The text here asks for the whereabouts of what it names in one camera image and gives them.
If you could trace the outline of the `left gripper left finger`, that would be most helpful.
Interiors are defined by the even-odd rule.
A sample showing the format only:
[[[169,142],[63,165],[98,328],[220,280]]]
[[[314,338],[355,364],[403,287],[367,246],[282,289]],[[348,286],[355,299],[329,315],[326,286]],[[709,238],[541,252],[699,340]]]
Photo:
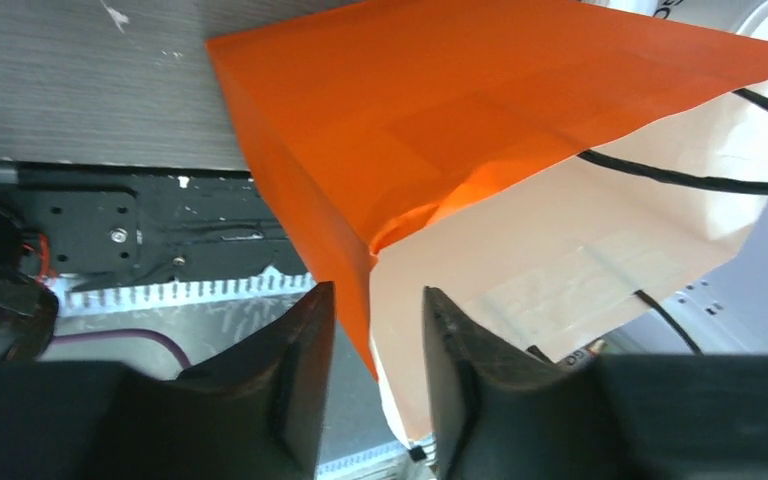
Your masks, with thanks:
[[[311,479],[335,288],[161,381],[115,362],[0,363],[0,479]]]

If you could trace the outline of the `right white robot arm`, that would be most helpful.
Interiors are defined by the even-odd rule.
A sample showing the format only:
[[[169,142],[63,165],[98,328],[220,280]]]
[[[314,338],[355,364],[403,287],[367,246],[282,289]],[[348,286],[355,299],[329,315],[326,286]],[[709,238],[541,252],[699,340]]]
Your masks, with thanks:
[[[753,333],[705,279],[686,285],[660,305],[706,354],[762,354],[768,344]],[[653,309],[603,336],[614,354],[687,353],[681,337]]]

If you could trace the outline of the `orange paper bag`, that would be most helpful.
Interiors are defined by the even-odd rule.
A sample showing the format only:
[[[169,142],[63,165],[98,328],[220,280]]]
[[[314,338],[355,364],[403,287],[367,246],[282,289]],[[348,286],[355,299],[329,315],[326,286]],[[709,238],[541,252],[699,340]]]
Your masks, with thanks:
[[[553,361],[733,259],[768,195],[768,41],[578,1],[364,1],[209,40],[255,184],[376,379],[432,434],[423,290]]]

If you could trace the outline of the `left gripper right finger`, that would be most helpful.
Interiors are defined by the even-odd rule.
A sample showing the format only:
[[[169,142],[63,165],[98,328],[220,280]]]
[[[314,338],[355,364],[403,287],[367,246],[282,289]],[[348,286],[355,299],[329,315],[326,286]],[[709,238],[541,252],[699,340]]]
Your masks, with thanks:
[[[441,479],[768,479],[768,356],[544,362],[424,291]]]

